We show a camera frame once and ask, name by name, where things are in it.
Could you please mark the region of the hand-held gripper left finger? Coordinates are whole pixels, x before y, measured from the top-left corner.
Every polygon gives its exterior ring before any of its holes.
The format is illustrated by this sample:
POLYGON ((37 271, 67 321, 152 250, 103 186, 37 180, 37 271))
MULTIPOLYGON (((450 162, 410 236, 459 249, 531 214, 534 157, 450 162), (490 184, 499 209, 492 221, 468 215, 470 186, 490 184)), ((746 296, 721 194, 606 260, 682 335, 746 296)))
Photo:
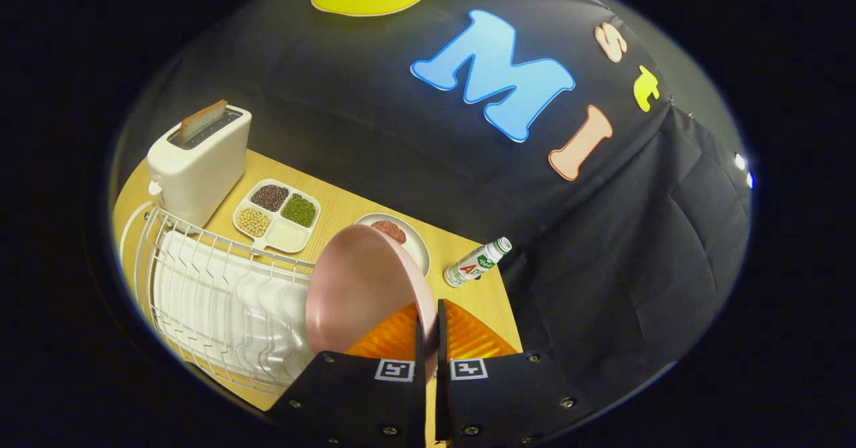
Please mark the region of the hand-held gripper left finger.
POLYGON ((410 303, 348 350, 325 350, 267 412, 290 447, 425 446, 424 332, 410 303))

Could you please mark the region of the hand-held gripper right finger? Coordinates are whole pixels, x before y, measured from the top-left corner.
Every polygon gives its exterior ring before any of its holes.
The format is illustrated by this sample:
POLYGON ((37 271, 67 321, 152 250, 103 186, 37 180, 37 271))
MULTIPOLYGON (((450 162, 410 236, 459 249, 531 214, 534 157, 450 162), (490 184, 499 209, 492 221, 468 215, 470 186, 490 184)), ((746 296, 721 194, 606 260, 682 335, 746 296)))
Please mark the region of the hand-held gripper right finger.
POLYGON ((516 350, 461 306, 438 304, 437 442, 537 447, 591 417, 547 352, 516 350))

